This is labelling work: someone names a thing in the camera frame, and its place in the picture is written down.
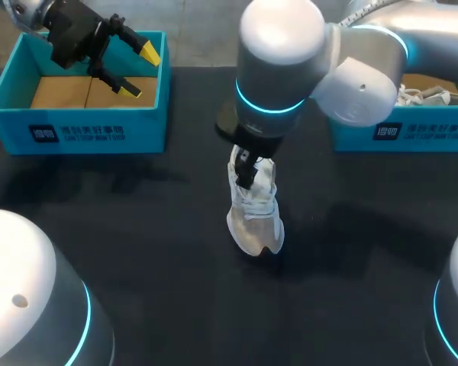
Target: brown cardboard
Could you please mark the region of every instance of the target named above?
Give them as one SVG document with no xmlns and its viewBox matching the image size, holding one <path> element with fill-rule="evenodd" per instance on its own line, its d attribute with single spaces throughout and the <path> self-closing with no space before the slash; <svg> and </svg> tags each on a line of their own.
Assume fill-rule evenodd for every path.
<svg viewBox="0 0 458 366">
<path fill-rule="evenodd" d="M 39 81 L 31 109 L 84 108 L 92 78 L 89 76 L 47 76 Z"/>
<path fill-rule="evenodd" d="M 99 79 L 92 80 L 87 108 L 152 108 L 156 100 L 157 78 L 126 78 L 142 91 L 139 98 L 115 94 L 111 88 Z"/>
<path fill-rule="evenodd" d="M 447 82 L 446 80 L 442 79 L 431 78 L 430 76 L 425 75 L 405 74 L 404 78 L 402 79 L 402 84 L 404 84 L 407 89 L 419 89 L 424 91 L 435 86 L 440 86 L 449 92 L 458 92 L 458 89 L 454 83 Z"/>
</svg>

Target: teal box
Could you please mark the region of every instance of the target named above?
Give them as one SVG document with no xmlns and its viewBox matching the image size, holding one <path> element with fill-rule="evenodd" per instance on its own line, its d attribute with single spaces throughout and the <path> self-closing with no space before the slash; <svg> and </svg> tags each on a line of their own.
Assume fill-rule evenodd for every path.
<svg viewBox="0 0 458 366">
<path fill-rule="evenodd" d="M 374 127 L 329 124 L 338 152 L 458 153 L 458 106 L 395 107 Z"/>
<path fill-rule="evenodd" d="M 0 139 L 12 155 L 161 153 L 165 146 L 171 70 L 166 34 L 140 31 L 161 57 L 158 67 L 112 37 L 104 64 L 115 75 L 157 77 L 153 108 L 29 109 L 41 76 L 87 76 L 64 70 L 52 46 L 22 34 L 0 77 Z"/>
</svg>

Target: shoe sole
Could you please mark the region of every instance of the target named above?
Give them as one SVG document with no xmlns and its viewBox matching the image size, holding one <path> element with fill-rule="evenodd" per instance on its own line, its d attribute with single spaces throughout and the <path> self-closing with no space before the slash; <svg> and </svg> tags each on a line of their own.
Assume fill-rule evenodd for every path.
<svg viewBox="0 0 458 366">
<path fill-rule="evenodd" d="M 261 253 L 259 255 L 252 255 L 251 253 L 249 253 L 240 243 L 239 239 L 237 238 L 237 235 L 236 233 L 234 232 L 234 227 L 232 226 L 232 215 L 231 215 L 231 211 L 229 210 L 229 213 L 227 214 L 227 217 L 226 217 L 226 220 L 227 220 L 227 227 L 229 228 L 229 231 L 231 232 L 231 235 L 232 235 L 232 238 L 234 239 L 234 241 L 236 242 L 237 246 L 239 246 L 239 249 L 241 249 L 243 252 L 245 252 L 246 254 L 248 254 L 250 257 L 259 257 L 261 255 Z M 271 250 L 269 250 L 268 247 L 265 247 L 265 248 L 268 248 L 268 250 L 273 254 L 273 255 L 278 255 L 281 251 L 282 251 L 282 248 L 283 248 L 283 242 L 285 241 L 285 228 L 283 227 L 283 222 L 282 220 L 280 220 L 280 236 L 282 237 L 282 246 L 280 246 L 280 249 L 278 250 L 278 252 L 276 253 L 273 253 Z"/>
</svg>

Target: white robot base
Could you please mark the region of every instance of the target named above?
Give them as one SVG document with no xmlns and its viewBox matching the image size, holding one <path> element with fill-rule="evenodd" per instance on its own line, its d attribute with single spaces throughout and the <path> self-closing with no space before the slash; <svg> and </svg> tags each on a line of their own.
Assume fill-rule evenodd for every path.
<svg viewBox="0 0 458 366">
<path fill-rule="evenodd" d="M 458 238 L 434 291 L 424 346 L 431 366 L 458 366 Z"/>
<path fill-rule="evenodd" d="M 0 210 L 0 366 L 111 366 L 98 301 L 47 235 Z"/>
</svg>

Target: sneaker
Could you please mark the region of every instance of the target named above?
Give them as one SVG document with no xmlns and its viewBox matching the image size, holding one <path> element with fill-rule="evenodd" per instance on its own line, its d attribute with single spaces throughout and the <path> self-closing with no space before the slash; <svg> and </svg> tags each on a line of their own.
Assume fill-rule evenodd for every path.
<svg viewBox="0 0 458 366">
<path fill-rule="evenodd" d="M 227 226 L 236 244 L 246 254 L 257 257 L 268 248 L 272 254 L 280 252 L 285 238 L 275 199 L 276 166 L 271 159 L 259 160 L 258 172 L 250 190 L 236 184 L 234 162 L 239 147 L 234 146 L 227 164 L 231 186 L 232 207 L 227 214 Z"/>
<path fill-rule="evenodd" d="M 452 93 L 440 86 L 420 91 L 418 89 L 406 89 L 404 85 L 401 85 L 395 105 L 449 105 L 451 97 Z"/>
</svg>

